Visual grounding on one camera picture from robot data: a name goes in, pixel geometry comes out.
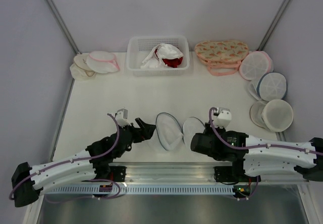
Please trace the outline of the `white satin bra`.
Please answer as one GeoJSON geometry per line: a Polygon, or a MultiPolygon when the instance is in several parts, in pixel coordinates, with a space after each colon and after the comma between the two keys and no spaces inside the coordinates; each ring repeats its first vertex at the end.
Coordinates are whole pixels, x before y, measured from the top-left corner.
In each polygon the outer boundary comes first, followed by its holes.
{"type": "Polygon", "coordinates": [[[151,52],[144,59],[156,57],[161,64],[164,64],[162,59],[176,59],[183,57],[184,54],[175,46],[166,43],[160,43],[152,48],[151,52]]]}

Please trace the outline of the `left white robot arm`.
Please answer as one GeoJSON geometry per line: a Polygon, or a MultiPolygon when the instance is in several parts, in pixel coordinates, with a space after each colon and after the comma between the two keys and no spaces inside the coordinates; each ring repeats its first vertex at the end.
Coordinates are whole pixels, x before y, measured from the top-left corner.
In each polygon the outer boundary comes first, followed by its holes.
{"type": "Polygon", "coordinates": [[[31,166],[19,164],[11,178],[9,199],[15,207],[34,203],[49,191],[79,181],[104,182],[110,177],[110,163],[132,149],[132,144],[149,140],[156,126],[136,118],[137,127],[125,117],[109,115],[116,132],[87,146],[84,150],[58,161],[31,166]]]}

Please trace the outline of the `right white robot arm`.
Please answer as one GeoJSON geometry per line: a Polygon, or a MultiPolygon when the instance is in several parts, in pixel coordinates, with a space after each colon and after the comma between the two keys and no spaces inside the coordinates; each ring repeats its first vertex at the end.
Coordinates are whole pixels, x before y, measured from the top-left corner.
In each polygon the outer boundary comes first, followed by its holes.
{"type": "Polygon", "coordinates": [[[272,141],[206,124],[202,133],[193,136],[190,148],[216,161],[231,162],[229,176],[235,181],[293,173],[308,181],[322,181],[322,138],[272,141]]]}

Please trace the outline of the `white blue-trimmed laundry bag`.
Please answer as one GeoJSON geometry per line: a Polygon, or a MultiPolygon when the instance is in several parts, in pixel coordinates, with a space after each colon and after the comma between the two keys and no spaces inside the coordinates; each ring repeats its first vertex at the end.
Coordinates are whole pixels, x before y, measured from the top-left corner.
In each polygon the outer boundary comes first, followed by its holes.
{"type": "Polygon", "coordinates": [[[189,117],[183,125],[170,113],[159,113],[155,119],[156,147],[162,152],[174,151],[184,145],[191,150],[191,141],[196,133],[203,133],[204,124],[196,117],[189,117]]]}

